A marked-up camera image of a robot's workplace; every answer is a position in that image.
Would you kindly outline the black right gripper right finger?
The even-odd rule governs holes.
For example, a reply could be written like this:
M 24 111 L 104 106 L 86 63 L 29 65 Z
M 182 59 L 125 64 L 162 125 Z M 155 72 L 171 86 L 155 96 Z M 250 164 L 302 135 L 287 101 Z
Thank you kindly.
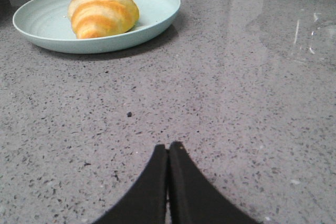
M 181 142 L 169 149 L 169 197 L 173 223 L 256 223 L 205 178 Z

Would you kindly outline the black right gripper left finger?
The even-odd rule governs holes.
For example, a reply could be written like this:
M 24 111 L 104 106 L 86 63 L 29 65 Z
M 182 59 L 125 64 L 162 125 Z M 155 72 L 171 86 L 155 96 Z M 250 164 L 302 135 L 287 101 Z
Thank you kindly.
M 165 223 L 168 153 L 155 146 L 152 156 L 128 192 L 95 223 Z

